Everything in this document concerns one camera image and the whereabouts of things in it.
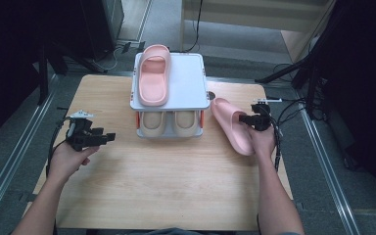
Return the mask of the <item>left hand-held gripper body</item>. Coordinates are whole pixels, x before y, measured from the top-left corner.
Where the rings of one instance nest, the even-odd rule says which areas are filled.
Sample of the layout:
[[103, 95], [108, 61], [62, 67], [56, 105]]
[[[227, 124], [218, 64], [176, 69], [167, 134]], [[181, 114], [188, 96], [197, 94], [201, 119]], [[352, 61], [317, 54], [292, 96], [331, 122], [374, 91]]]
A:
[[80, 110], [69, 116], [69, 130], [66, 133], [66, 141], [76, 150], [81, 151], [86, 147], [93, 147], [92, 115]]

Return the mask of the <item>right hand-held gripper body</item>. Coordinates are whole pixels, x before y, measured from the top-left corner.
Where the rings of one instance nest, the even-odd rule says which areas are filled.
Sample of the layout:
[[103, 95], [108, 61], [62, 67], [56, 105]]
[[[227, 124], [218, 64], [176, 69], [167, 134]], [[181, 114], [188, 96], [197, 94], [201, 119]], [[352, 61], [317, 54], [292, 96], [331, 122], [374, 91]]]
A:
[[281, 102], [281, 99], [271, 100], [265, 98], [257, 98], [251, 104], [253, 124], [252, 127], [257, 131], [265, 131], [269, 126], [274, 128], [278, 127], [276, 119], [271, 114], [271, 109], [269, 107], [270, 103]]

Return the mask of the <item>pink slide slipper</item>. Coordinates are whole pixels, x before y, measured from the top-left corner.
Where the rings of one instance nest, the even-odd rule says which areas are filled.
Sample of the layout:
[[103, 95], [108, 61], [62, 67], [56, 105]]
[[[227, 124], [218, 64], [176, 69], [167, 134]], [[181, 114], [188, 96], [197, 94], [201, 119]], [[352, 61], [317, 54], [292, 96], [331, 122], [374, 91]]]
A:
[[211, 112], [238, 154], [251, 156], [255, 153], [248, 127], [239, 120], [246, 115], [243, 110], [223, 98], [214, 98]]
[[157, 107], [168, 98], [171, 56], [167, 47], [156, 44], [145, 49], [139, 60], [138, 90], [144, 106]]

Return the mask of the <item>cream clog shoe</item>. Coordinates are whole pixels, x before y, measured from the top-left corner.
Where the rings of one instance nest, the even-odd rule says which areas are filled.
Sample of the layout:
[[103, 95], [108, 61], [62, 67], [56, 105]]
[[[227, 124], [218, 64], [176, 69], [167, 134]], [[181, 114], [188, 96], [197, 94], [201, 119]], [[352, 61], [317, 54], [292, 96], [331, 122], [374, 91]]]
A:
[[177, 111], [173, 118], [173, 130], [177, 136], [191, 137], [197, 133], [199, 118], [195, 111]]
[[143, 112], [140, 115], [140, 131], [144, 137], [160, 137], [165, 132], [164, 112]]

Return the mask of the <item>grey plastic tray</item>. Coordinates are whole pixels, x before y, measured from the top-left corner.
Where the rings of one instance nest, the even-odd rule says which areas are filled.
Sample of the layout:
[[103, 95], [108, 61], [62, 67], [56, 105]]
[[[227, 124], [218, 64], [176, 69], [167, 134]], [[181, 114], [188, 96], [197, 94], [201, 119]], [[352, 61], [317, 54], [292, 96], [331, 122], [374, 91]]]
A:
[[207, 78], [200, 54], [171, 53], [171, 67], [168, 80], [167, 102], [158, 107], [144, 106], [139, 95], [139, 73], [141, 53], [135, 56], [130, 93], [130, 107], [136, 112], [136, 133], [141, 138], [148, 138], [142, 131], [142, 116], [145, 112], [165, 113], [164, 132], [159, 138], [182, 138], [177, 132], [175, 118], [181, 112], [194, 112], [197, 126], [190, 137], [203, 134], [204, 111], [210, 106], [210, 96], [207, 88]]

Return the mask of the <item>person's right hand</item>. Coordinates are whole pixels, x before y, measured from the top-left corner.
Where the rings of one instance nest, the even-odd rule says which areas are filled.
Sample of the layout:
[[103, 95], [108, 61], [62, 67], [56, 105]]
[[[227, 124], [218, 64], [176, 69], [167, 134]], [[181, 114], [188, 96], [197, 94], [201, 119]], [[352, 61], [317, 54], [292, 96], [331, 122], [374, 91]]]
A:
[[272, 126], [269, 126], [264, 131], [257, 131], [249, 127], [248, 131], [251, 135], [252, 145], [254, 147], [258, 161], [269, 161], [276, 145], [274, 128]]

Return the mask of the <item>person's left hand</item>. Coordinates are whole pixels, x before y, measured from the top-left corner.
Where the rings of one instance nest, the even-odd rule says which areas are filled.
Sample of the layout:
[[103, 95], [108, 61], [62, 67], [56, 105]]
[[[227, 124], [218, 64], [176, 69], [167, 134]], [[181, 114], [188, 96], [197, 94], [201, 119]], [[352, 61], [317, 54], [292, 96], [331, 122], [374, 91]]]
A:
[[69, 143], [61, 143], [52, 155], [47, 180], [52, 183], [65, 184], [82, 165], [90, 163], [90, 157], [99, 149], [100, 147], [96, 146], [76, 151]]

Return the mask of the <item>black stand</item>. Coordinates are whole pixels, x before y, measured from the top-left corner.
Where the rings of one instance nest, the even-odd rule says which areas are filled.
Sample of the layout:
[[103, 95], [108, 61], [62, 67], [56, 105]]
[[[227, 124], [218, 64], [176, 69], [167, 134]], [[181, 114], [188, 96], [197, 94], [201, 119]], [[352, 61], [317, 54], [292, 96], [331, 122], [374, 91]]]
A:
[[48, 65], [53, 67], [53, 70], [66, 74], [68, 67], [64, 61], [64, 55], [70, 57], [78, 64], [96, 73], [106, 73], [107, 69], [98, 69], [84, 58], [79, 57], [77, 53], [68, 47], [57, 43], [55, 41], [44, 41], [38, 49], [38, 81], [39, 81], [39, 100], [38, 105], [42, 105], [49, 97], [49, 79], [48, 79]]
[[280, 79], [282, 76], [291, 74], [293, 71], [295, 71], [296, 75], [292, 79], [292, 86], [295, 89], [302, 88], [306, 81], [309, 82], [310, 86], [315, 86], [315, 84], [320, 79], [319, 65], [324, 47], [325, 45], [322, 42], [317, 41], [313, 48], [303, 59], [265, 78], [256, 79], [255, 83], [266, 84], [276, 79]]

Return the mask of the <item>light wooden desk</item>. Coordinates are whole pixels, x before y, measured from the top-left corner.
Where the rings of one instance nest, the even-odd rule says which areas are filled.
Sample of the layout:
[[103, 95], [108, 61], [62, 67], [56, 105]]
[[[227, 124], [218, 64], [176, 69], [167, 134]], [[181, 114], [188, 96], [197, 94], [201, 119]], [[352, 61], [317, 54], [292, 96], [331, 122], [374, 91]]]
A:
[[200, 19], [207, 23], [279, 29], [293, 62], [320, 35], [337, 0], [182, 0], [180, 45], [184, 44], [184, 22]]

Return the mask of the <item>black cabinet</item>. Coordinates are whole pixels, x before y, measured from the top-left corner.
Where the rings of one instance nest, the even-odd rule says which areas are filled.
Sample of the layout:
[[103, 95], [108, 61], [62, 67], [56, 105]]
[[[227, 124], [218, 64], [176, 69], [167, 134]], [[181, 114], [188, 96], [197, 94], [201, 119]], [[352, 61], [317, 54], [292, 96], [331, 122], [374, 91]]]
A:
[[121, 0], [80, 0], [92, 58], [102, 60], [116, 49], [124, 20]]

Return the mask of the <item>black curtain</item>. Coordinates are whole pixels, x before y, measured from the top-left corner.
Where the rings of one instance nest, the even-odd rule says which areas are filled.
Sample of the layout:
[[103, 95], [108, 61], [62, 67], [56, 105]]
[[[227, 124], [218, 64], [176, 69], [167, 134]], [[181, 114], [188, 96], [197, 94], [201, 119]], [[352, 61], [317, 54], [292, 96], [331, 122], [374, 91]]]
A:
[[376, 0], [336, 0], [312, 52], [352, 138], [345, 153], [376, 177]]
[[54, 20], [74, 0], [0, 0], [0, 127], [39, 91], [38, 49], [55, 41]]

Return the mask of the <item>metal floor rail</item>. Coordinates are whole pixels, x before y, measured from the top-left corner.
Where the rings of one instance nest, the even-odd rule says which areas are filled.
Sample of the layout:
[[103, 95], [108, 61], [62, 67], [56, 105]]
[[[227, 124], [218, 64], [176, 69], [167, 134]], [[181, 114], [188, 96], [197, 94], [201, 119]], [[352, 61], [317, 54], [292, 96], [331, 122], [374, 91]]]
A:
[[29, 144], [34, 137], [40, 123], [44, 119], [57, 91], [60, 79], [57, 75], [53, 75], [49, 81], [49, 94], [44, 99], [43, 103], [37, 106], [30, 120], [28, 121], [23, 134], [15, 145], [13, 151], [6, 160], [2, 170], [0, 171], [0, 202], [10, 182], [12, 181], [15, 172], [17, 171], [24, 154], [29, 147]]
[[346, 194], [343, 191], [335, 170], [332, 167], [332, 164], [329, 160], [329, 155], [324, 147], [314, 121], [309, 118], [309, 115], [306, 113], [306, 111], [301, 111], [301, 116], [303, 118], [305, 129], [309, 135], [309, 139], [312, 143], [315, 154], [320, 163], [320, 167], [333, 198], [336, 210], [347, 235], [361, 235], [353, 214], [353, 210], [349, 204]]

